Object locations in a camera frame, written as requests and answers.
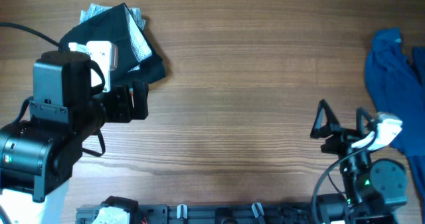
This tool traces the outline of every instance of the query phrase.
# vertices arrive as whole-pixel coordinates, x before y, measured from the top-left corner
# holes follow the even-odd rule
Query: dark blue garment
[[[416,74],[402,53],[398,28],[377,32],[372,45],[365,68],[367,90],[378,112],[393,113],[403,121],[402,131],[391,146],[408,158],[416,188],[424,199],[425,50],[413,51]]]

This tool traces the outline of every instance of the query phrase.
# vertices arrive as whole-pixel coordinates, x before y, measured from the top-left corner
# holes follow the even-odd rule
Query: wooden tabletop
[[[74,166],[63,223],[110,195],[142,204],[308,201],[335,156],[309,133],[325,98],[344,126],[374,113],[364,85],[375,31],[400,27],[406,53],[425,44],[425,0],[0,0],[0,21],[55,40],[91,3],[139,7],[167,78],[151,85],[149,117],[106,124],[106,153]],[[55,49],[0,29],[0,125],[32,94],[32,65]],[[97,141],[84,145],[98,148]],[[404,156],[385,148],[373,158]],[[401,223],[419,223],[410,170]],[[337,171],[332,176],[342,187]],[[321,193],[335,192],[325,181]]]

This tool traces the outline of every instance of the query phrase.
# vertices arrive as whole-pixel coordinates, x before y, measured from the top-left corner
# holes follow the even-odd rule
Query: folded black cloth
[[[125,3],[74,27],[61,38],[60,44],[68,46],[68,43],[75,42],[85,45],[88,41],[110,41],[118,47],[118,67],[111,71],[112,85],[128,84],[131,87],[133,80],[152,83],[165,77],[162,58],[135,25]]]

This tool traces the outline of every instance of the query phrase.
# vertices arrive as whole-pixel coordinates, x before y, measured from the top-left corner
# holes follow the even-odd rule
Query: blue cloth
[[[391,146],[408,158],[416,188],[424,199],[425,50],[413,50],[416,73],[402,53],[401,41],[398,28],[375,34],[366,60],[366,87],[378,112],[393,113],[403,121],[403,129]]]

